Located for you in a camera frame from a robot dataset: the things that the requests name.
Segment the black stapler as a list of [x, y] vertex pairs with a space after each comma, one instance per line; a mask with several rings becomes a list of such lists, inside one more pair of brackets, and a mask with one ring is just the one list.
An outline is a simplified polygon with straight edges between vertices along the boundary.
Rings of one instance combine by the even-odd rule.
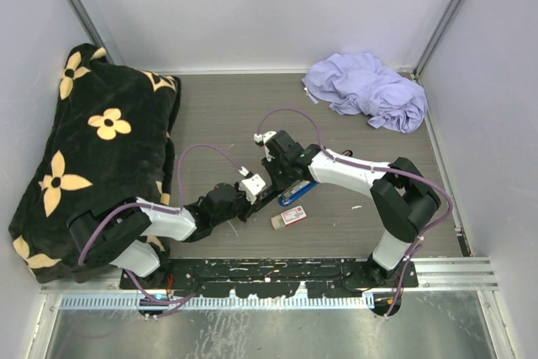
[[[321, 148], [319, 148], [319, 154], [320, 155], [323, 155], [323, 151], [321, 150]], [[262, 202], [264, 203], [264, 206], [267, 206], [271, 201], [273, 200], [277, 200], [278, 201], [278, 198], [281, 194], [283, 194], [284, 192], [282, 193], [279, 193], [273, 186], [272, 184], [270, 186], [268, 186], [267, 188], [265, 188], [261, 194], [259, 195], [259, 198], [262, 199]]]

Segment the blue stapler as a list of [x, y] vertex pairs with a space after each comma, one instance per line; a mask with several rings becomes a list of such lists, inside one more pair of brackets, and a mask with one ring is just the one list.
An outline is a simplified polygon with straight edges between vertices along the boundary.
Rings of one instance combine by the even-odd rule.
[[287, 207], [299, 200], [305, 193], [318, 185], [317, 182], [302, 181], [290, 187], [278, 198], [278, 203], [282, 207]]

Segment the red white staple box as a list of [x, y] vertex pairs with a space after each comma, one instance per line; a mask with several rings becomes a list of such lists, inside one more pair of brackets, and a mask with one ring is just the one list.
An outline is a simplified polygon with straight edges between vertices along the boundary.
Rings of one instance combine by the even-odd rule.
[[274, 230], [280, 230], [306, 218], [307, 214], [305, 213], [303, 207], [297, 206], [272, 217], [271, 225]]

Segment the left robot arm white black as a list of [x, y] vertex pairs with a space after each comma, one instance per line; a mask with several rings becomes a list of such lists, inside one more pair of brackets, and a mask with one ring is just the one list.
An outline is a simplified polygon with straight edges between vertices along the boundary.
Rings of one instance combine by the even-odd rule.
[[265, 187], [258, 175], [235, 185], [221, 183], [182, 209], [126, 193], [98, 199], [67, 221], [80, 251], [78, 264], [92, 269], [113, 265], [134, 273], [148, 288], [160, 288], [167, 281], [168, 268], [144, 238], [201, 240], [223, 222], [246, 218]]

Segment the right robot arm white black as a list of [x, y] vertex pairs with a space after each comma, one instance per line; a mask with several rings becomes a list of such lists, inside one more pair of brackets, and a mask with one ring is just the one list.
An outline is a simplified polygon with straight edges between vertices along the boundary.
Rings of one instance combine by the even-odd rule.
[[284, 130], [256, 134], [254, 141], [265, 151], [262, 165], [276, 195], [287, 193], [294, 199], [317, 184], [329, 184], [371, 198], [384, 231], [368, 257], [367, 274], [380, 287], [398, 277], [408, 249], [441, 206], [433, 187], [410, 160], [369, 162], [316, 144], [304, 148]]

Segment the lavender crumpled cloth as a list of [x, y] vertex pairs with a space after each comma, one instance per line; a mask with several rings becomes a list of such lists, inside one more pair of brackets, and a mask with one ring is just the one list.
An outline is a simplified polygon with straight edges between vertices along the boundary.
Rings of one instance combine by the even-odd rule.
[[428, 112], [425, 90], [370, 53], [338, 54], [309, 68], [303, 85], [340, 115], [366, 115], [375, 129], [415, 132]]

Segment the black floral blanket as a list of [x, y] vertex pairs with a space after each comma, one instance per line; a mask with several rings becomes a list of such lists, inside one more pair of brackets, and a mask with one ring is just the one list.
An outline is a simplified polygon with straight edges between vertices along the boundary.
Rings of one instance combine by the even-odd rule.
[[181, 93], [178, 77], [111, 64], [102, 47], [70, 51], [43, 158], [8, 227], [36, 282], [93, 276], [67, 221], [94, 199], [127, 191], [169, 204]]

